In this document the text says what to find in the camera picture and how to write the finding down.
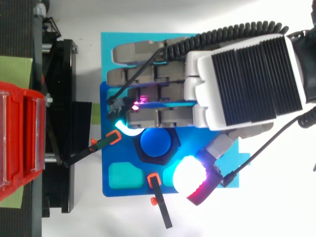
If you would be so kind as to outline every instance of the blue round button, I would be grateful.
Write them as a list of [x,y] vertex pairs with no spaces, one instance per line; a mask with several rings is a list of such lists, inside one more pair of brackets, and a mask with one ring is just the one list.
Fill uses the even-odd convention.
[[140,146],[147,155],[160,157],[171,146],[170,134],[164,128],[148,128],[140,138]]

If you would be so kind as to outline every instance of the red plastic bin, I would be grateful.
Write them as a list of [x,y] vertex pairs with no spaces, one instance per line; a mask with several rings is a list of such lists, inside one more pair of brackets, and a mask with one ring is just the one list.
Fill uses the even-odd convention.
[[0,200],[42,172],[45,110],[39,92],[0,82]]

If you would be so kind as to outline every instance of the blue board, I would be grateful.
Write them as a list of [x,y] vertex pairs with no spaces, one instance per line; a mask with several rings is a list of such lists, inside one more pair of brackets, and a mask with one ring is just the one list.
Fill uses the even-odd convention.
[[[118,88],[108,87],[106,76],[109,70],[126,67],[118,65],[112,61],[112,49],[117,45],[142,41],[142,40],[165,40],[190,36],[190,34],[156,34],[156,33],[102,33],[102,83],[100,86],[101,101],[101,134],[102,137],[114,129],[113,125],[106,119],[109,108],[106,100],[115,94]],[[161,106],[175,106],[175,104],[160,104]],[[176,128],[181,147],[167,165],[156,165],[143,163],[140,161],[134,147],[132,137],[122,134],[122,140],[113,146],[107,146],[102,150],[102,177],[103,194],[107,197],[145,195],[153,194],[153,189],[149,187],[147,176],[151,173],[158,173],[161,179],[161,190],[163,193],[176,193],[172,185],[173,171],[176,165],[184,156],[194,155],[196,151],[202,149],[217,132],[212,132],[208,128],[179,127]],[[238,152],[238,142],[235,142],[231,149],[216,163],[223,175],[235,170],[246,159],[249,154]],[[239,187],[239,176],[228,186],[230,188]]]

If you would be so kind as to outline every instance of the pink led light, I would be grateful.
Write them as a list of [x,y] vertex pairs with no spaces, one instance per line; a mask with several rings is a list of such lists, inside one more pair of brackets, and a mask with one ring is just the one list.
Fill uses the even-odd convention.
[[134,105],[132,107],[133,110],[138,110],[139,109],[139,107],[136,106],[136,105],[146,103],[147,102],[147,96],[146,95],[141,95],[139,100],[140,100],[140,102],[138,102],[138,101],[134,102]]

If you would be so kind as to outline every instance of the white background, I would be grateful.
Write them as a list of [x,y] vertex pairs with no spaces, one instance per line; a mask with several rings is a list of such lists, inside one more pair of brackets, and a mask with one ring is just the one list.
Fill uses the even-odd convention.
[[[275,20],[290,32],[310,29],[311,0],[51,0],[64,39],[79,46],[77,100],[99,102],[101,32],[201,33]],[[253,154],[273,131],[240,142]],[[92,126],[95,138],[100,126]],[[101,153],[76,164],[75,208],[51,209],[43,237],[283,237],[316,236],[316,126],[294,124],[240,174],[240,188],[216,189],[200,206],[165,195],[173,228],[166,230],[151,196],[105,197]]]

